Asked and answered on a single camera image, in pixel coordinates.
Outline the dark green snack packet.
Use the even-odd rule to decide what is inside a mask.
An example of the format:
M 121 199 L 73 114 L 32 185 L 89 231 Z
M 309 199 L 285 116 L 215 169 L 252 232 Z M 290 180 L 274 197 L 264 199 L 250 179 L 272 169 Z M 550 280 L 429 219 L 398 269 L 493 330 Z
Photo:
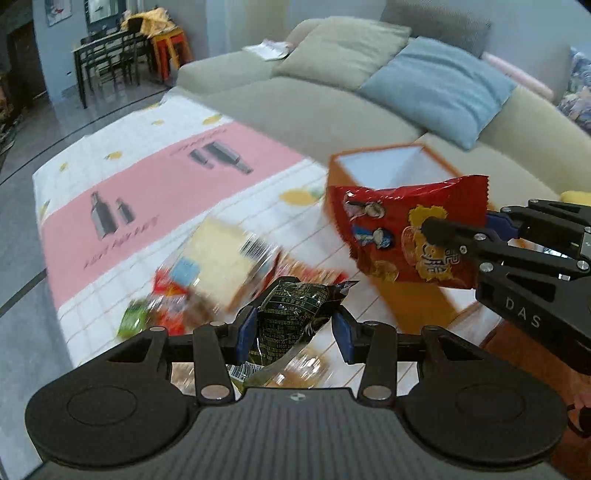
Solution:
M 232 383 L 249 387 L 310 389 L 329 375 L 329 364 L 311 340 L 346 299 L 356 283 L 306 283 L 294 277 L 274 280 L 242 307 L 235 323 L 239 365 L 229 365 Z

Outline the green clear snack bag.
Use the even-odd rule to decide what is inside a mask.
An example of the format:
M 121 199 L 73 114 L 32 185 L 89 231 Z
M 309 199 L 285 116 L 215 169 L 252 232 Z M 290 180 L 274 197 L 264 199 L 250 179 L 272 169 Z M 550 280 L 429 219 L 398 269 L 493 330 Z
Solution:
M 148 302 L 145 299 L 130 302 L 121 318 L 117 337 L 126 340 L 141 333 L 146 328 L 147 319 Z

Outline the red chip bag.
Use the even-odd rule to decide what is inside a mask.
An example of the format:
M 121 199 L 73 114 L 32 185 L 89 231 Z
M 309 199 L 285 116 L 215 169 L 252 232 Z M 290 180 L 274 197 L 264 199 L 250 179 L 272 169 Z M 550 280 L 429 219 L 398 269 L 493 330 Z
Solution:
M 434 217 L 483 227 L 488 191 L 486 176 L 469 175 L 381 190 L 329 186 L 327 200 L 349 257 L 366 275 L 388 282 L 472 289 L 475 273 L 463 255 L 428 241 L 422 226 Z

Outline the orange cardboard box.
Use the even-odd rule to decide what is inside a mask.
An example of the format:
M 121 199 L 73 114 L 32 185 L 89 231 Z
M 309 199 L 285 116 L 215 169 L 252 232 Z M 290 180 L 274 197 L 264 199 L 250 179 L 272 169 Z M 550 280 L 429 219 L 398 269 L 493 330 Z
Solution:
M 329 186 L 392 189 L 439 183 L 462 176 L 464 175 L 459 170 L 430 147 L 423 144 L 399 144 L 353 150 L 332 156 L 329 161 L 327 190 Z M 325 212 L 335 225 L 326 193 Z M 463 310 L 452 300 L 452 293 L 471 290 L 431 283 L 388 282 L 377 277 L 368 277 L 379 291 L 398 327 L 405 333 L 417 333 L 425 325 L 450 326 Z

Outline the red stick snack packet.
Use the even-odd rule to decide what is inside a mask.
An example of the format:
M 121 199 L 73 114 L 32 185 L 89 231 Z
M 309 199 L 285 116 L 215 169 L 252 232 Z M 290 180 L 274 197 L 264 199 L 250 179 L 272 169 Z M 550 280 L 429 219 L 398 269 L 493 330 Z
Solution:
M 159 268 L 154 275 L 149 301 L 151 325 L 164 327 L 172 336 L 186 334 L 184 313 L 188 299 L 188 291 L 174 283 L 166 269 Z

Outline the floral cushion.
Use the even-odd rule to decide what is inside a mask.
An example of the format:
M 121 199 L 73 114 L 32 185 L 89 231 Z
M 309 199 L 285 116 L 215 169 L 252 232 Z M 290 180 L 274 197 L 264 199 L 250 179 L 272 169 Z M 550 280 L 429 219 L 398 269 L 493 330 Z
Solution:
M 591 131 L 591 61 L 590 57 L 575 48 L 570 49 L 570 74 L 558 110 L 579 128 Z

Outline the beige sofa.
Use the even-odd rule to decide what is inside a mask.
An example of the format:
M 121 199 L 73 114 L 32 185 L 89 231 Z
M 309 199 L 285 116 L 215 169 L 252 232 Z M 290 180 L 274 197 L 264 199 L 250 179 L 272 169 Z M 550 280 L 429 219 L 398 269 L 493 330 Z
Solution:
M 344 151 L 415 142 L 464 174 L 489 176 L 499 203 L 590 189 L 589 137 L 523 86 L 464 151 L 356 93 L 273 76 L 274 66 L 245 51 L 229 53 L 182 66 L 176 85 L 322 164 Z

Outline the light blue cushion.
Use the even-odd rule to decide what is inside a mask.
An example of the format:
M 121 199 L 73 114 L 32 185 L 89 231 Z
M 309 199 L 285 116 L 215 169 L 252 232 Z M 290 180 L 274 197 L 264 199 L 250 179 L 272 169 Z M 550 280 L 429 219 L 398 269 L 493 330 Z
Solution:
M 469 52 L 418 37 L 359 94 L 468 151 L 515 88 L 512 79 Z

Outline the pink white checkered tablecloth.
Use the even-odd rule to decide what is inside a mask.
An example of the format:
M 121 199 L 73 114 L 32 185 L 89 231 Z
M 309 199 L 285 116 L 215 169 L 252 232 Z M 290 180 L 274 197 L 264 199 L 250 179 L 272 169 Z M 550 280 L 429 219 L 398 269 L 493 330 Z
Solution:
M 57 318 L 74 365 L 116 345 L 127 305 L 207 216 L 256 233 L 314 268 L 356 280 L 346 307 L 397 325 L 325 212 L 329 163 L 184 92 L 124 116 L 33 175 Z

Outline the grey cushion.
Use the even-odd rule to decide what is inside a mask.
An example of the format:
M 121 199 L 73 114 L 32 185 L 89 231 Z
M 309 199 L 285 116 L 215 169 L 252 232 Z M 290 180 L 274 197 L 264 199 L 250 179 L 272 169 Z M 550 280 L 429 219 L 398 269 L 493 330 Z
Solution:
M 485 52 L 492 23 L 469 13 L 427 1 L 388 1 L 380 20 L 408 26 L 414 37 L 426 37 L 463 49 L 477 58 Z

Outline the beige cushion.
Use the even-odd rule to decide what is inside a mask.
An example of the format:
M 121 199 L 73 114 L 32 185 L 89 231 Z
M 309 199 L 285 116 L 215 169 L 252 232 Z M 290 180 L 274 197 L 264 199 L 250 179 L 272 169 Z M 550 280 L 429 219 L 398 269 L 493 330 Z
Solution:
M 407 46 L 411 33 L 408 26 L 329 17 L 273 68 L 273 76 L 356 91 Z

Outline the papers on sofa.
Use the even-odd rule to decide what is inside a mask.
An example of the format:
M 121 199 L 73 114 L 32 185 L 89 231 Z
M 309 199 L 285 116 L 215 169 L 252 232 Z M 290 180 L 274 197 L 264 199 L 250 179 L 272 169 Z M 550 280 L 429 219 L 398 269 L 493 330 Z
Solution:
M 243 51 L 256 55 L 263 61 L 280 61 L 290 56 L 294 50 L 294 44 L 286 41 L 276 42 L 264 39 L 256 45 L 249 45 L 242 48 Z

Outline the orange stool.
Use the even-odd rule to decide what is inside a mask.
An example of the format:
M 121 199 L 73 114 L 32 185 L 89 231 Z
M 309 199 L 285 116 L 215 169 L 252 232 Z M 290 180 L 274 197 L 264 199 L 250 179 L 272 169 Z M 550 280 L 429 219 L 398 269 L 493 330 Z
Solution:
M 151 43 L 162 82 L 169 78 L 172 69 L 178 70 L 182 65 L 193 61 L 189 42 L 180 27 L 155 35 Z

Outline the black dining table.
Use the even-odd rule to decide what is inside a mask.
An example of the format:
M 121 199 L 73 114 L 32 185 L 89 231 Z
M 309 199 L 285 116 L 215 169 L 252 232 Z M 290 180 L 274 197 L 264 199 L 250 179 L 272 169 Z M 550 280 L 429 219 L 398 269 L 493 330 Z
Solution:
M 116 81 L 116 72 L 121 71 L 125 80 L 139 83 L 139 60 L 147 62 L 148 72 L 156 70 L 155 55 L 148 38 L 139 32 L 119 30 L 90 41 L 86 38 L 72 50 L 76 86 L 82 108 L 88 107 L 87 91 L 93 91 L 92 78 L 100 77 L 102 71 Z

